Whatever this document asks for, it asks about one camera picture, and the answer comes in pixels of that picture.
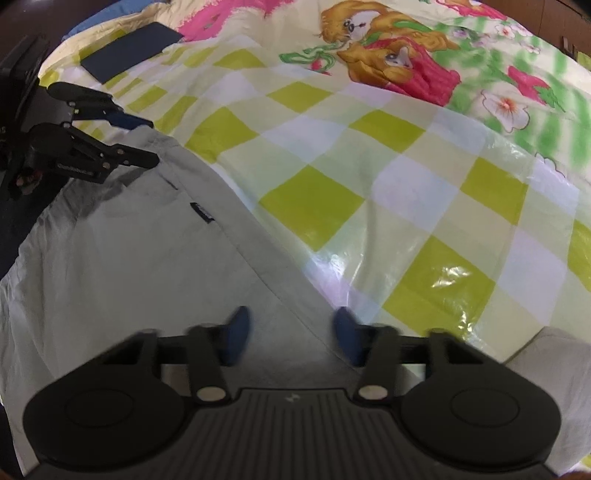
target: yellow-green checkered pattern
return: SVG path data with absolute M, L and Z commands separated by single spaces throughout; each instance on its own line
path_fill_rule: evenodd
M 100 86 L 226 179 L 335 305 L 505 359 L 591 340 L 591 195 L 481 124 L 278 64 L 248 37 L 171 46 Z M 98 122 L 79 127 L 108 140 Z

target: cartoon print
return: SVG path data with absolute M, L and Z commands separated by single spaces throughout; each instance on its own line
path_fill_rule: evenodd
M 552 160 L 551 158 L 544 158 L 544 156 L 540 153 L 537 152 L 535 154 L 535 158 L 536 160 L 542 162 L 544 165 L 546 165 L 546 167 L 548 167 L 548 169 L 550 169 L 550 171 L 552 171 L 553 173 L 556 172 L 556 176 L 560 179 L 566 179 L 566 175 L 564 175 L 564 173 L 562 173 L 559 169 L 558 169 L 558 165 L 556 164 L 556 162 L 554 160 Z
M 513 40 L 515 38 L 515 32 L 509 25 L 497 25 L 495 30 L 496 34 L 500 35 L 501 37 L 508 38 L 509 40 Z
M 511 27 L 511 30 L 513 30 L 515 33 L 518 33 L 522 37 L 533 37 L 534 36 L 534 34 L 532 32 L 530 32 L 527 28 L 525 28 L 523 25 L 521 25 L 520 23 L 517 23 L 514 20 L 509 24 L 509 26 Z
M 513 130 L 523 130 L 530 123 L 527 106 L 516 102 L 513 98 L 483 90 L 482 106 L 501 123 L 509 134 Z
M 335 64 L 336 59 L 328 53 L 331 50 L 338 50 L 343 43 L 335 42 L 330 45 L 319 45 L 317 47 L 305 48 L 302 52 L 291 52 L 279 54 L 279 59 L 284 63 L 295 63 L 309 65 L 309 70 L 318 73 L 330 74 L 328 70 Z
M 488 17 L 503 21 L 507 20 L 506 15 L 475 0 L 436 0 L 436 2 L 455 10 L 462 17 Z
M 493 38 L 488 33 L 478 33 L 466 27 L 454 27 L 452 37 L 460 40 L 470 40 L 472 48 L 487 48 L 494 43 Z
M 435 105 L 449 103 L 460 83 L 455 70 L 437 64 L 426 48 L 411 38 L 387 38 L 369 45 L 353 43 L 337 55 L 347 62 L 349 77 Z
M 214 38 L 220 33 L 226 20 L 238 7 L 251 7 L 270 15 L 274 9 L 293 0 L 220 0 L 205 2 L 202 9 L 185 18 L 178 28 L 178 32 L 185 41 L 205 40 Z
M 564 108 L 559 104 L 550 85 L 541 78 L 522 72 L 513 65 L 507 70 L 507 75 L 513 80 L 520 94 L 524 97 L 531 98 L 542 105 L 548 105 L 552 108 L 558 107 L 564 112 Z
M 444 33 L 378 2 L 345 0 L 324 10 L 321 21 L 321 35 L 326 42 L 408 37 L 429 51 L 459 48 Z
M 528 53 L 534 53 L 536 55 L 540 54 L 540 49 L 538 47 L 533 46 L 531 43 L 527 42 L 520 42 L 520 45 L 525 48 Z

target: logo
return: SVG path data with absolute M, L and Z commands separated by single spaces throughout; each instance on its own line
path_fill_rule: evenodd
M 57 168 L 61 168 L 62 170 L 75 171 L 76 173 L 83 173 L 84 175 L 88 175 L 91 177 L 94 175 L 94 173 L 91 171 L 82 170 L 81 168 L 71 167 L 69 165 L 64 165 L 62 163 L 58 163 L 56 166 L 57 166 Z
M 301 397 L 297 393 L 292 393 L 289 397 L 286 397 L 285 400 L 287 400 L 289 403 L 293 403 L 298 401 L 300 398 Z
M 197 213 L 203 220 L 205 220 L 205 223 L 211 223 L 215 220 L 215 218 L 213 218 L 211 215 L 209 215 L 207 210 L 205 208 L 203 208 L 201 205 L 199 205 L 198 203 L 191 202 L 191 203 L 189 203 L 189 205 L 191 206 L 191 208 L 193 210 L 195 210 L 195 213 Z

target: green leaf print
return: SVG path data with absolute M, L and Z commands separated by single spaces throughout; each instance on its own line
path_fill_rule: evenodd
M 399 22 L 394 22 L 392 25 L 397 28 L 412 28 L 413 30 L 417 30 L 419 32 L 431 31 L 429 27 L 426 27 L 425 25 L 418 22 L 411 22 L 410 20 L 401 20 Z
M 562 108 L 562 106 L 559 104 L 558 99 L 556 98 L 556 95 L 554 94 L 551 88 L 536 86 L 534 87 L 534 90 L 538 92 L 540 99 L 545 101 L 552 108 L 558 107 L 563 112 L 565 112 L 564 108 Z
M 477 41 L 480 40 L 480 34 L 478 32 L 475 32 L 474 30 L 470 30 L 470 29 L 466 29 L 468 32 L 468 37 L 470 37 L 470 40 L 472 41 Z
M 305 48 L 302 52 L 280 53 L 279 59 L 283 63 L 295 63 L 299 65 L 309 65 L 316 60 L 324 60 L 324 65 L 317 70 L 317 72 L 323 73 L 332 68 L 336 63 L 335 58 L 328 51 L 338 50 L 343 45 L 342 42 L 334 42 L 328 45 Z
M 369 37 L 363 39 L 359 43 L 361 43 L 364 47 L 366 47 L 367 45 L 371 45 L 372 43 L 377 42 L 379 40 L 379 36 L 381 34 L 381 32 L 374 32 Z

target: bedsheet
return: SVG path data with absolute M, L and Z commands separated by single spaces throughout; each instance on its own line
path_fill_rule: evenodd
M 83 22 L 80 22 L 74 28 L 72 28 L 66 35 L 61 39 L 66 40 L 77 33 L 88 30 L 95 25 L 113 20 L 115 18 L 124 17 L 125 15 L 131 15 L 134 13 L 141 12 L 149 4 L 160 2 L 161 0 L 119 0 L 118 2 L 105 7 L 98 13 L 95 13 L 91 17 L 87 18 Z
M 591 73 L 480 2 L 178 0 L 150 18 L 187 41 L 247 34 L 286 63 L 445 106 L 591 178 Z
M 366 323 L 442 327 L 498 360 L 544 325 L 591 340 L 589 185 L 480 122 L 244 35 L 171 46 L 104 86 L 74 64 L 44 82 L 58 78 L 104 88 L 210 164 Z

